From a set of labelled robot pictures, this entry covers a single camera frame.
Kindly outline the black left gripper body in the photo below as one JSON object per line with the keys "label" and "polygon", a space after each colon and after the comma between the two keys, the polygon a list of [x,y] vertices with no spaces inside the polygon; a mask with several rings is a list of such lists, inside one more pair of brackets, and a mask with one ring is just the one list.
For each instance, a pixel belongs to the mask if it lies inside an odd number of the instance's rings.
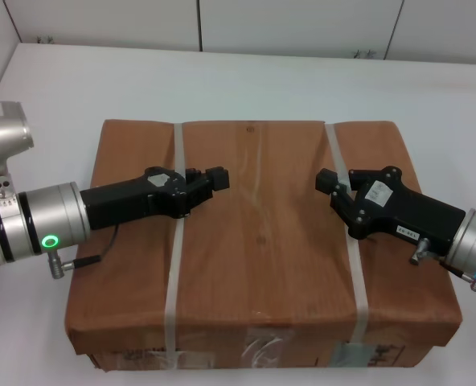
{"label": "black left gripper body", "polygon": [[135,179],[89,188],[80,195],[92,230],[150,216],[180,219],[190,213],[185,178],[159,166]]}

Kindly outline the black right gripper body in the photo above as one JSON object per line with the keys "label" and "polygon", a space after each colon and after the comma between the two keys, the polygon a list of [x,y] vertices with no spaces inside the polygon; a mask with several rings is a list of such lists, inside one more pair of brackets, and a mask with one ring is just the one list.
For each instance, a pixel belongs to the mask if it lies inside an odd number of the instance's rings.
{"label": "black right gripper body", "polygon": [[444,256],[451,248],[466,212],[414,191],[402,182],[402,170],[350,170],[356,193],[348,233],[356,240],[387,233],[410,244],[429,241],[428,250]]}

